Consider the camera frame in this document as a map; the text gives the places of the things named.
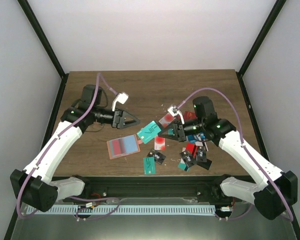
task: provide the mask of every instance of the white wall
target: white wall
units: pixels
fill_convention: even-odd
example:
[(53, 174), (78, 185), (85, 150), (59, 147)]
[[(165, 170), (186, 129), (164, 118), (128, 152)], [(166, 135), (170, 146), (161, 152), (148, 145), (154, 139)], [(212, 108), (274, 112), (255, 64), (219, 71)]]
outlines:
[(29, 0), (68, 71), (236, 69), (275, 0)]
[(300, 0), (286, 2), (244, 82), (270, 160), (298, 176), (300, 225)]
[(10, 174), (39, 152), (59, 84), (18, 2), (0, 0), (0, 240), (16, 204)]

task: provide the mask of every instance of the wooden table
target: wooden table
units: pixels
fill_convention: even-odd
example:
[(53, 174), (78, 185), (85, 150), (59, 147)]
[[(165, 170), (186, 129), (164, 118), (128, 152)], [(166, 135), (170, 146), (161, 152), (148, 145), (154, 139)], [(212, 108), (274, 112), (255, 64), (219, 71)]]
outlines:
[[(117, 92), (126, 92), (129, 95), (126, 104), (118, 104), (117, 107), (136, 116), (141, 123), (126, 129), (115, 129), (105, 125), (100, 132), (85, 132), (66, 154), (55, 176), (144, 176), (143, 158), (154, 147), (154, 140), (141, 144), (141, 152), (116, 159), (109, 159), (106, 142), (136, 134), (149, 122), (161, 119), (171, 104), (180, 104), (193, 91), (203, 87), (216, 88), (230, 99), (238, 111), (244, 138), (259, 151), (234, 70), (103, 71), (102, 74)], [(55, 127), (63, 112), (73, 101), (80, 98), (83, 87), (95, 84), (96, 76), (97, 71), (76, 71), (69, 74)], [(108, 90), (107, 95), (111, 107), (115, 96)], [(210, 97), (219, 118), (228, 119), (238, 126), (233, 110), (220, 95), (213, 91), (203, 91), (196, 96)], [(193, 112), (192, 99), (181, 110)], [(96, 131), (100, 127), (95, 123), (88, 130)], [(247, 174), (230, 155), (211, 143), (208, 143), (207, 154), (212, 160), (210, 170), (196, 165), (191, 167), (189, 172), (185, 172), (178, 168), (178, 164), (179, 153), (187, 143), (167, 139), (165, 144), (166, 149), (162, 153), (166, 155), (166, 159), (162, 165), (155, 164), (154, 176)]]

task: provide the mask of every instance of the gray floor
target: gray floor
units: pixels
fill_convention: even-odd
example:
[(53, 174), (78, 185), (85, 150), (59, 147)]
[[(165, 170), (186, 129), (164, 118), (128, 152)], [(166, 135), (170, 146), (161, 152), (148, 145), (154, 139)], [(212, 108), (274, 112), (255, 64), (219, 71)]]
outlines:
[[(235, 215), (246, 205), (238, 204)], [(77, 222), (72, 215), (35, 215), (18, 220), (13, 240), (295, 240), (290, 223), (270, 221), (253, 208), (242, 219), (219, 222), (213, 216), (110, 216)]]

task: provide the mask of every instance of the robotic arm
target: robotic arm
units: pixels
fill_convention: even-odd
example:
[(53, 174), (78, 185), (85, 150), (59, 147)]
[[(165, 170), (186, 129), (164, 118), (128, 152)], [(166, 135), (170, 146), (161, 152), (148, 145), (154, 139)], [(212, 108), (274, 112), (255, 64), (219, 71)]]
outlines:
[(117, 102), (123, 104), (128, 99), (128, 95), (125, 93), (117, 95), (111, 109), (100, 107), (102, 89), (99, 87), (97, 99), (86, 117), (59, 136), (65, 128), (74, 123), (87, 111), (92, 102), (95, 89), (95, 85), (86, 85), (83, 88), (78, 107), (71, 106), (63, 113), (61, 122), (58, 124), (54, 134), (36, 158), (23, 171), (17, 169), (13, 171), (10, 180), (16, 198), (29, 175), (31, 177), (25, 185), (21, 201), (42, 212), (48, 211), (56, 201), (70, 196), (81, 195), (85, 182), (79, 176), (52, 181), (58, 165), (70, 147), (82, 136), (88, 126), (94, 122), (110, 124), (116, 129), (125, 129), (140, 123), (140, 120), (135, 116), (116, 108)]
[[(278, 186), (288, 205), (291, 206), (297, 202), (298, 179), (293, 172), (283, 172), (267, 161), (245, 140), (242, 145), (239, 132), (228, 120), (218, 118), (213, 103), (207, 96), (197, 97), (192, 103), (196, 119), (186, 122), (182, 118), (180, 120), (175, 119), (158, 136), (184, 142), (189, 135), (204, 133), (208, 141), (212, 141), (216, 146), (230, 154), (255, 182), (250, 183), (234, 177), (223, 176), (218, 186), (222, 193), (228, 197), (235, 197), (254, 204), (265, 218), (273, 220), (286, 208), (274, 187), (269, 184), (266, 176), (243, 148), (244, 145), (270, 179)], [(180, 115), (175, 106), (170, 107), (168, 111), (173, 116)], [(173, 131), (172, 135), (167, 134), (169, 130)]]

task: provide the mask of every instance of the red circle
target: red circle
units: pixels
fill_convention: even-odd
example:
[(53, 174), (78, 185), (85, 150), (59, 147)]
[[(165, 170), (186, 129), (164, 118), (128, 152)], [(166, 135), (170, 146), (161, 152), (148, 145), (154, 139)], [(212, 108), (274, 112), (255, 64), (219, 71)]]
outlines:
[(156, 136), (154, 141), (156, 144), (163, 144), (165, 142), (165, 139), (163, 137)]
[(168, 113), (164, 116), (164, 120), (171, 123), (174, 120), (174, 117), (170, 113)]

